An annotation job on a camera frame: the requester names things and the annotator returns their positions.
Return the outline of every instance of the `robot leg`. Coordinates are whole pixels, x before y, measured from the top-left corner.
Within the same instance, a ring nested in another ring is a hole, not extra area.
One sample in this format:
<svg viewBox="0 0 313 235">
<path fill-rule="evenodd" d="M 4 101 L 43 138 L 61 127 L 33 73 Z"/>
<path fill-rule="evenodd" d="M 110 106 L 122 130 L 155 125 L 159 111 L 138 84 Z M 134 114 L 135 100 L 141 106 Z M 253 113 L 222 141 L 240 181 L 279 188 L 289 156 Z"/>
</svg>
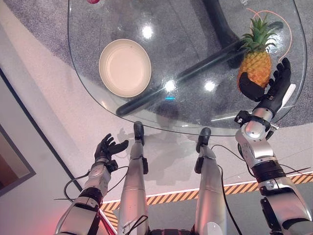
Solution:
<svg viewBox="0 0 313 235">
<path fill-rule="evenodd" d="M 195 232 L 199 235 L 226 234 L 226 207 L 224 203 L 221 173 L 213 151 L 208 147 L 211 131 L 203 128 L 198 144 L 199 157 L 195 172 L 201 174 L 197 201 Z"/>
<path fill-rule="evenodd" d="M 135 143 L 132 146 L 129 169 L 125 178 L 118 215 L 117 234 L 126 234 L 143 215 L 148 216 L 143 175 L 148 173 L 147 159 L 143 156 L 143 126 L 134 123 Z M 132 235 L 145 235 L 149 230 L 148 220 L 132 230 Z"/>
</svg>

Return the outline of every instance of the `glass tabletop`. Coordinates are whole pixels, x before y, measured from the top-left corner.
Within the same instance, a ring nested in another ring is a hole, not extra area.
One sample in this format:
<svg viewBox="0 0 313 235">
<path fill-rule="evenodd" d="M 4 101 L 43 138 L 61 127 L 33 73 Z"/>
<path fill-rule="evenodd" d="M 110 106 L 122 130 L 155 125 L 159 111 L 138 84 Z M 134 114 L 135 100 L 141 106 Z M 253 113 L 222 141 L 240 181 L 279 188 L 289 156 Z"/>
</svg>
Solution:
<svg viewBox="0 0 313 235">
<path fill-rule="evenodd" d="M 271 74 L 286 56 L 296 84 L 278 121 L 295 105 L 307 65 L 293 0 L 69 0 L 68 41 L 81 82 L 113 114 L 168 131 L 199 134 L 208 126 L 212 135 L 231 136 L 239 127 L 237 113 L 257 105 L 239 92 L 237 75 L 243 58 L 239 39 L 258 16 L 266 16 L 276 33 L 276 46 L 268 47 Z M 151 61 L 150 82 L 136 97 L 113 94 L 99 74 L 102 50 L 117 39 L 137 42 Z M 134 101 L 136 109 L 129 109 Z"/>
</svg>

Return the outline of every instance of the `wire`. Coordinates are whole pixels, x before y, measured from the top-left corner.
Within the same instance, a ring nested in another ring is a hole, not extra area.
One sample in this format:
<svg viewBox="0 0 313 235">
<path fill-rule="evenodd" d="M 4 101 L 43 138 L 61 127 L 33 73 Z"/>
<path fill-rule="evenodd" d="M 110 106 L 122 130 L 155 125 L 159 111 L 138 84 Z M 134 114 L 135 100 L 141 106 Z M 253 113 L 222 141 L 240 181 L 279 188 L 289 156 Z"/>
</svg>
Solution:
<svg viewBox="0 0 313 235">
<path fill-rule="evenodd" d="M 82 178 L 85 178 L 89 175 L 90 171 L 88 171 L 85 175 L 82 175 L 82 176 L 79 176 L 75 179 L 72 179 L 70 181 L 67 182 L 67 184 L 64 186 L 64 189 L 63 189 L 63 193 L 64 193 L 64 196 L 66 197 L 67 200 L 69 200 L 70 202 L 73 202 L 73 199 L 70 198 L 67 194 L 67 187 L 70 185 L 70 183 L 76 181 L 76 180 L 79 180 L 79 179 L 82 179 Z"/>
<path fill-rule="evenodd" d="M 132 230 L 134 230 L 135 228 L 137 228 L 140 224 L 142 224 L 143 222 L 145 222 L 147 219 L 148 219 L 148 216 L 146 216 L 146 215 L 143 214 L 141 217 L 139 217 L 138 220 L 136 220 L 136 222 L 133 224 L 133 226 L 131 227 L 131 229 L 129 229 L 129 231 L 128 231 L 125 235 L 131 234 Z"/>
<path fill-rule="evenodd" d="M 116 186 L 118 186 L 118 184 L 121 183 L 122 180 L 126 177 L 126 175 L 127 175 L 127 173 L 128 173 L 128 170 L 129 170 L 129 166 L 127 166 L 127 165 L 126 165 L 126 166 L 122 166 L 122 167 L 119 167 L 118 169 L 122 169 L 122 168 L 127 168 L 127 171 L 126 171 L 125 175 L 123 176 L 123 178 L 122 178 L 116 185 L 114 185 L 110 190 L 108 190 L 107 193 L 109 193 L 113 188 L 115 188 Z"/>
<path fill-rule="evenodd" d="M 300 173 L 301 175 L 313 176 L 313 174 L 310 174 L 310 175 L 309 175 L 309 174 L 301 173 L 300 170 L 295 170 L 295 169 L 293 169 L 293 168 L 290 167 L 290 166 L 287 166 L 287 165 L 284 165 L 284 164 L 280 164 L 280 165 L 285 166 L 285 167 L 288 167 L 289 169 L 294 170 L 294 172 L 298 172 L 298 173 Z"/>
<path fill-rule="evenodd" d="M 306 168 L 302 168 L 302 169 L 299 169 L 299 170 L 290 171 L 290 172 L 286 173 L 286 175 L 292 174 L 292 173 L 295 173 L 295 172 L 299 172 L 301 170 L 307 170 L 307 169 L 310 169 L 310 167 L 306 167 Z"/>
<path fill-rule="evenodd" d="M 231 151 L 229 148 L 227 148 L 227 147 L 225 147 L 225 146 L 223 146 L 223 145 L 221 145 L 221 144 L 215 144 L 215 145 L 213 145 L 213 146 L 211 147 L 211 150 L 212 150 L 215 146 L 220 146 L 220 147 L 223 147 L 223 148 L 227 149 L 229 152 L 231 152 L 233 155 L 235 155 L 239 160 L 241 160 L 241 161 L 243 161 L 243 162 L 246 163 L 246 161 L 244 160 L 244 157 L 243 157 L 243 155 L 242 155 L 241 147 L 240 147 L 239 144 L 237 145 L 237 147 L 238 147 L 238 152 L 240 153 L 240 155 L 241 155 L 242 158 L 239 157 L 237 154 L 235 154 L 233 151 Z M 247 167 L 247 169 L 248 169 L 249 174 L 250 174 L 253 178 L 255 178 L 255 176 L 251 173 L 250 168 L 249 168 L 249 166 L 248 166 L 247 163 L 246 163 L 246 167 Z"/>
<path fill-rule="evenodd" d="M 227 203 L 227 199 L 226 199 L 226 194 L 225 194 L 225 189 L 224 189 L 224 180 L 223 180 L 223 168 L 220 166 L 220 165 L 217 165 L 220 169 L 221 169 L 221 182 L 222 182 L 222 190 L 223 190 L 223 197 L 224 197 L 224 201 L 225 201 L 225 205 L 226 205 L 226 208 L 227 208 L 227 211 L 229 213 L 229 216 L 231 218 L 231 220 L 233 221 L 239 235 L 242 235 L 241 231 L 240 231 L 240 228 L 238 227 L 237 223 L 236 223 L 236 220 L 234 219 L 231 211 L 230 211 L 230 208 L 228 206 L 228 203 Z"/>
<path fill-rule="evenodd" d="M 236 158 L 238 158 L 240 161 L 245 162 L 244 159 L 242 159 L 242 158 L 239 157 L 237 154 L 235 154 L 233 151 L 231 151 L 230 149 L 226 148 L 225 146 L 223 146 L 223 145 L 221 145 L 221 144 L 215 144 L 215 145 L 213 145 L 213 146 L 211 147 L 211 150 L 213 150 L 213 148 L 214 148 L 215 146 L 220 146 L 220 147 L 223 147 L 223 148 L 227 149 L 229 152 L 231 152 L 233 155 L 235 155 Z"/>
</svg>

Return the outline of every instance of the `caution tape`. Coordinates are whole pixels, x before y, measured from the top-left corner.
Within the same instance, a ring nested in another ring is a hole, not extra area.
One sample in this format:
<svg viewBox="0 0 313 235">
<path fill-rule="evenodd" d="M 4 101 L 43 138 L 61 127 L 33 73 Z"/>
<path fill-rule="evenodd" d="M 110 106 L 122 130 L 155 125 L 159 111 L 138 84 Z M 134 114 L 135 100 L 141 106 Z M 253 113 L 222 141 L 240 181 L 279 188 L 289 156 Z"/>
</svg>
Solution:
<svg viewBox="0 0 313 235">
<path fill-rule="evenodd" d="M 295 175 L 290 177 L 292 182 L 297 184 L 304 184 L 308 182 L 313 182 L 313 175 Z M 248 183 L 238 183 L 224 186 L 225 194 L 236 194 L 244 192 L 253 192 L 258 191 L 258 183 L 256 181 Z M 190 189 L 178 192 L 168 192 L 161 193 L 156 195 L 147 196 L 147 205 L 155 205 L 162 203 L 178 202 L 185 200 L 197 199 L 199 194 L 199 189 Z M 111 222 L 112 226 L 117 229 L 118 219 L 113 213 L 114 210 L 117 210 L 120 205 L 120 200 L 106 202 L 101 206 L 101 210 L 104 212 L 105 216 Z"/>
</svg>

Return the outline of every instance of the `beige plate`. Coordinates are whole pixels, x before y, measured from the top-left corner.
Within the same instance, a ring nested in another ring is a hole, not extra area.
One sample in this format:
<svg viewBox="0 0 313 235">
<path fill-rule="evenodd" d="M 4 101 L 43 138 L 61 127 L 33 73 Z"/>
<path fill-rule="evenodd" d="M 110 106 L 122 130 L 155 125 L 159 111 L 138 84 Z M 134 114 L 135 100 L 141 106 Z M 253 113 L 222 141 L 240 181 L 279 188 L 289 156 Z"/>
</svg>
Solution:
<svg viewBox="0 0 313 235">
<path fill-rule="evenodd" d="M 141 45 L 129 39 L 118 39 L 103 49 L 99 72 L 111 92 L 133 97 L 142 93 L 149 84 L 151 63 Z"/>
</svg>

